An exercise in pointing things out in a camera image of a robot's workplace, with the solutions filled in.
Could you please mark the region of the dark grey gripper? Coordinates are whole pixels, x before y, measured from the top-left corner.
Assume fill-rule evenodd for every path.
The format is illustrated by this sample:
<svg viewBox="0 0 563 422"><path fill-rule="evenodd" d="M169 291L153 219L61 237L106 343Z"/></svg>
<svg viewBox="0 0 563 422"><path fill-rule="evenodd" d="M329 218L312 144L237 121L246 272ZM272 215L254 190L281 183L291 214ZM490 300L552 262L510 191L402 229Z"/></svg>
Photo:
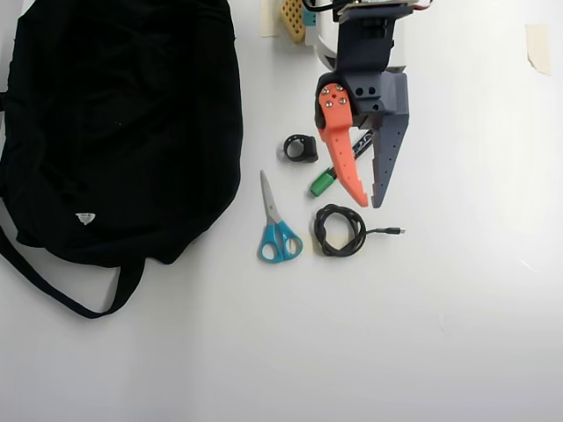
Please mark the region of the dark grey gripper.
<svg viewBox="0 0 563 422"><path fill-rule="evenodd" d="M412 14L412 6L346 4L338 13L335 57L316 89L325 119L319 134L338 180L360 207L367 207L349 130L353 125L375 131L372 206L381 207L410 117L405 68L389 64L396 23Z"/></svg>

